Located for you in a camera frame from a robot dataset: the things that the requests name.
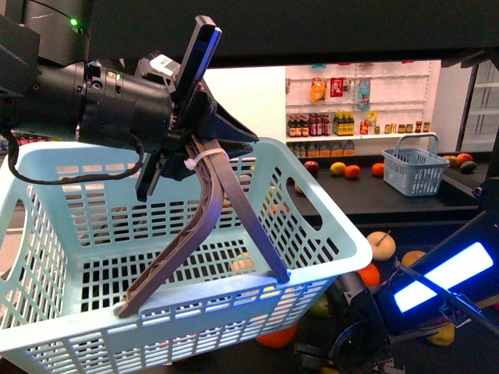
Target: food package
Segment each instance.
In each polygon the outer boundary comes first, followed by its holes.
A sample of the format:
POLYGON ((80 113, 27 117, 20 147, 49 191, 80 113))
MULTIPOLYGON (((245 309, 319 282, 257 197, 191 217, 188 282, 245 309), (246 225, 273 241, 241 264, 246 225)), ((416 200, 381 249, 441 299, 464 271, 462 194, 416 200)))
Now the food package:
POLYGON ((359 85, 359 108, 369 110, 371 96, 371 79, 362 79, 359 85))
POLYGON ((326 101, 327 82, 324 78, 315 77, 312 79, 310 89, 310 100, 314 103, 326 101))
POLYGON ((343 78, 331 78, 330 97, 343 97, 343 78))

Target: sauce bottle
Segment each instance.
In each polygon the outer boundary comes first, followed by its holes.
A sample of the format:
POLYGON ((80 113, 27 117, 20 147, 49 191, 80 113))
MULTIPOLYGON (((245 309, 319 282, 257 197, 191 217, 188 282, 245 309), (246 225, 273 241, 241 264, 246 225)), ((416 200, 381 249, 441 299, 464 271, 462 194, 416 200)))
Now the sauce bottle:
POLYGON ((302 136, 308 136, 309 135, 309 126, 306 123, 306 116, 305 115, 299 116, 299 124, 300 124, 300 126, 302 126, 302 136))

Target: shopping basket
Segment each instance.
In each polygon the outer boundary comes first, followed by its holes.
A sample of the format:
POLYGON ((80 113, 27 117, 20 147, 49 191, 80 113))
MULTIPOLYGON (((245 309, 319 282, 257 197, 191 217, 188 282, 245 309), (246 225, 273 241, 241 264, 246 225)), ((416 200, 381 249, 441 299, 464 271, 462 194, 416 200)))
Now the shopping basket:
POLYGON ((437 155, 438 138, 434 134, 417 137, 435 138, 431 152, 420 148, 400 148, 409 136, 403 136, 397 147, 384 150, 384 180, 405 196, 429 196, 438 192, 449 161, 437 155))
MULTIPOLYGON (((36 179, 118 173, 135 157, 101 146, 34 143, 21 147, 18 169, 36 179)), ((291 326, 339 274, 369 263, 366 239, 284 144, 262 139, 230 163, 290 281, 272 277, 226 200, 203 244, 138 312, 120 319, 127 287, 194 214, 196 176, 162 178, 141 203, 136 175, 28 185, 4 162, 0 243, 13 235, 7 227, 14 210, 26 213, 16 262, 0 279, 1 354, 33 374, 135 372, 291 326), (296 209, 288 178, 302 187, 322 227, 296 209)))

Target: orange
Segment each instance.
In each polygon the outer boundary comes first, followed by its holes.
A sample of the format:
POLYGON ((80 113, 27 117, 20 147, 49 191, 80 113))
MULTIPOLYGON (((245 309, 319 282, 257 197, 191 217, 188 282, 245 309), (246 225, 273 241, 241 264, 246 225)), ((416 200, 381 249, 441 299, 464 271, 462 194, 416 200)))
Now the orange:
POLYGON ((283 348, 287 343, 289 343, 293 337, 295 337, 296 331, 298 330, 298 323, 287 329, 276 331, 275 333, 268 333, 267 335, 262 335, 258 337, 256 341, 266 347, 270 348, 283 348))
POLYGON ((360 168, 357 165, 350 165, 345 168, 345 177, 355 179, 360 175, 360 168))
POLYGON ((360 274, 367 287, 377 286, 381 282, 380 271, 373 263, 370 263, 361 270, 357 270, 357 273, 360 274))
POLYGON ((382 162, 377 162, 373 165, 371 171, 373 172, 373 176, 382 177, 384 175, 384 164, 382 162))
POLYGON ((414 264, 418 259, 426 255, 425 252, 423 251, 411 251, 407 252, 403 257, 402 257, 402 265, 404 266, 411 266, 414 264))
POLYGON ((461 166, 461 164, 465 161, 473 161, 473 156, 469 153, 458 154, 458 166, 461 166))

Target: blue light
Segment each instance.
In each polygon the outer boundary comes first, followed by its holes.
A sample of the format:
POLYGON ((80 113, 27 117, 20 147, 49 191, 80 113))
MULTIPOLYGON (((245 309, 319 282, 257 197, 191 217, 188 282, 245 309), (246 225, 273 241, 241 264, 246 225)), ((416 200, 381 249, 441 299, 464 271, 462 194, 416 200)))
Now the blue light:
MULTIPOLYGON (((488 269, 493 264, 483 245, 477 242, 424 276, 448 290, 488 269)), ((395 294, 395 302, 400 311, 404 313, 436 295, 427 286, 414 281, 395 294)))

